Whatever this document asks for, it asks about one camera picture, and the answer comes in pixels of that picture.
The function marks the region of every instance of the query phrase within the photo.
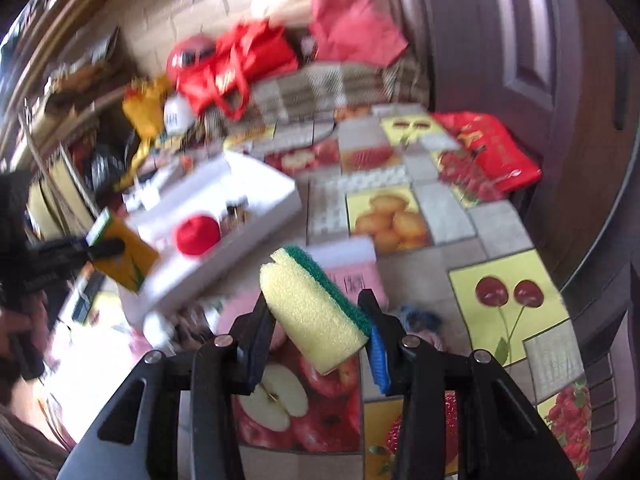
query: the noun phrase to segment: red plastic bag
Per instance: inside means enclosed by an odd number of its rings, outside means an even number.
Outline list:
[[[408,43],[374,0],[311,0],[317,60],[389,66]]]
[[[178,92],[198,115],[216,104],[237,121],[249,104],[250,82],[298,68],[284,31],[284,27],[270,27],[267,20],[238,23],[217,38],[215,54],[178,73]],[[232,110],[222,96],[234,89],[242,101]]]
[[[520,151],[507,128],[495,117],[474,112],[431,115],[476,154],[474,162],[497,190],[515,191],[542,178],[540,168]]]

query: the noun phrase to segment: red tote bag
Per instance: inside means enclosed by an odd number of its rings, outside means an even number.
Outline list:
[[[176,81],[198,115],[212,104],[234,121],[249,104],[249,83],[298,68],[298,58],[284,38],[284,27],[270,27],[267,20],[238,23],[216,40],[216,53],[180,72]],[[237,89],[238,108],[223,98]]]

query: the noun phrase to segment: yellow sponge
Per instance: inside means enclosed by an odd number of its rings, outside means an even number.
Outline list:
[[[260,269],[260,288],[273,317],[320,374],[368,341],[366,314],[353,306],[302,249],[289,246]]]

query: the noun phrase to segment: yellow box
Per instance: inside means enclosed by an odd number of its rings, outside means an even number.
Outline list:
[[[95,260],[94,267],[131,292],[139,292],[160,254],[132,231],[121,218],[105,208],[86,236],[89,246],[108,238],[120,238],[124,252],[114,258]]]

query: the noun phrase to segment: white cardboard box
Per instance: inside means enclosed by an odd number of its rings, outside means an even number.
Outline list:
[[[196,298],[295,216],[302,202],[292,178],[250,156],[225,152],[175,184],[154,208],[127,219],[143,240],[155,245],[158,240],[171,239],[180,222],[193,214],[209,214],[220,220],[226,203],[242,197],[247,198],[251,219],[204,256],[183,256],[171,243],[137,296],[119,287],[125,316],[133,327],[142,330],[142,322],[152,310],[171,314]]]

